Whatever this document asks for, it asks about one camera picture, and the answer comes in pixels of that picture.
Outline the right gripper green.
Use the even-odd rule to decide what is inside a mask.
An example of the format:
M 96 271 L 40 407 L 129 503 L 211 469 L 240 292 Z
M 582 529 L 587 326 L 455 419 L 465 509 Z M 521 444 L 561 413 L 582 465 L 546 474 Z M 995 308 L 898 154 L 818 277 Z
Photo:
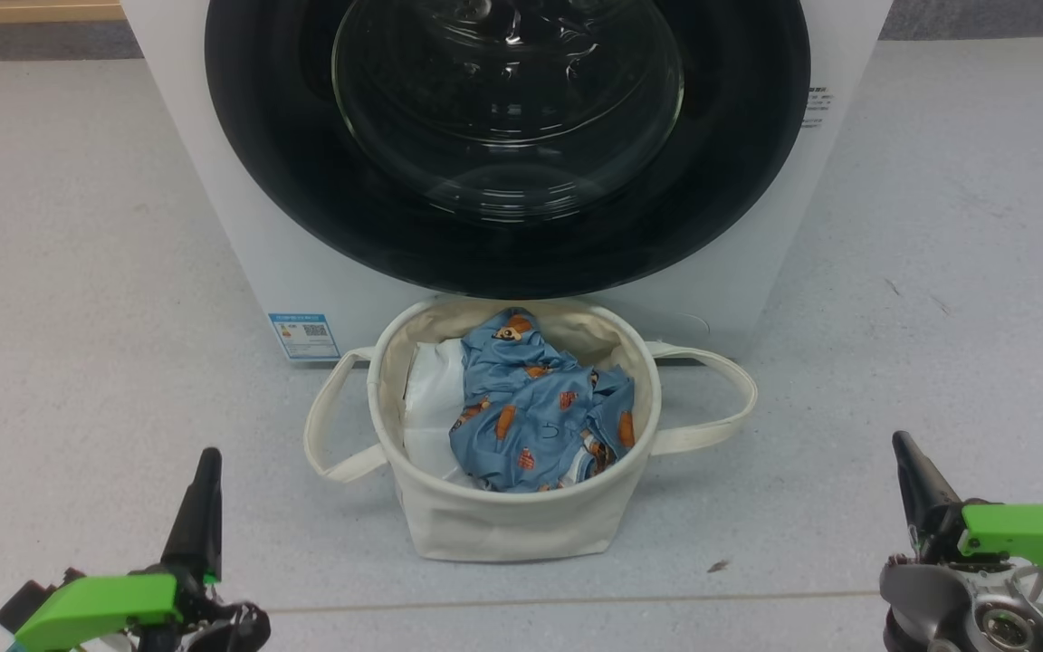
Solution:
M 919 561 L 973 554 L 1018 557 L 1043 568 L 1043 504 L 965 504 L 907 432 L 893 433 L 909 542 Z

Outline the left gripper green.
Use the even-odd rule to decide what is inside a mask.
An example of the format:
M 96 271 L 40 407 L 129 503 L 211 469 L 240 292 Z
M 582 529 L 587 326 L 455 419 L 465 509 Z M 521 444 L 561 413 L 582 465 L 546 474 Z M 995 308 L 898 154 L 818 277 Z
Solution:
M 200 454 L 162 553 L 162 564 L 181 568 L 195 581 L 221 579 L 223 456 Z M 87 575 L 53 591 L 14 634 L 25 651 L 70 651 L 87 641 L 136 626 L 181 624 L 177 578 L 170 574 Z

